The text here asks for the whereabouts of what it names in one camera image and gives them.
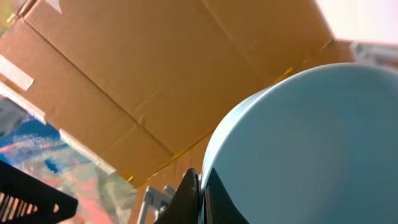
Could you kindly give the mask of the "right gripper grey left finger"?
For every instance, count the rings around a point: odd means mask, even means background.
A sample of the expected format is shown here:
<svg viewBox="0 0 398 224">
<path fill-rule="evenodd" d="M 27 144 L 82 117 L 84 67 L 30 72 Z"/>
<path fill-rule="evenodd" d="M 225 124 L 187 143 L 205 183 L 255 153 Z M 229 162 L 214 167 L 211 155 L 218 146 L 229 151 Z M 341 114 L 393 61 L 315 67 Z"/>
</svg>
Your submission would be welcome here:
<svg viewBox="0 0 398 224">
<path fill-rule="evenodd" d="M 1 223 L 59 223 L 77 207 L 77 199 L 1 162 Z"/>
</svg>

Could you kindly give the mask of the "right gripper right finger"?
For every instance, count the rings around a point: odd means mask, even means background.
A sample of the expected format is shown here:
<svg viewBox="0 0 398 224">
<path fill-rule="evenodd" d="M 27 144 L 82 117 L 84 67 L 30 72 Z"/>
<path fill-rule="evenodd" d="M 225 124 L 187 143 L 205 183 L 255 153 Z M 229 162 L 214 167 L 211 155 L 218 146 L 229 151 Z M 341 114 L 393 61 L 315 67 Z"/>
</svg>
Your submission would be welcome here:
<svg viewBox="0 0 398 224">
<path fill-rule="evenodd" d="M 195 169 L 187 170 L 169 206 L 155 224 L 248 224 L 229 197 L 218 173 L 212 169 L 203 193 Z"/>
</svg>

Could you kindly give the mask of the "light blue bowl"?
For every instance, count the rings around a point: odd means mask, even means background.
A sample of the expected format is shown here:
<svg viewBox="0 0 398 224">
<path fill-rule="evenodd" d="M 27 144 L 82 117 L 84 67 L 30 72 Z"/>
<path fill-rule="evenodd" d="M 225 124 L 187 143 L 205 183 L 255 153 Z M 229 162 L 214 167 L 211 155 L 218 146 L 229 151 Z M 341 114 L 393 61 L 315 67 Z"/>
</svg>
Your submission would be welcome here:
<svg viewBox="0 0 398 224">
<path fill-rule="evenodd" d="M 237 104 L 214 130 L 215 170 L 249 223 L 397 222 L 397 70 L 334 63 Z"/>
</svg>

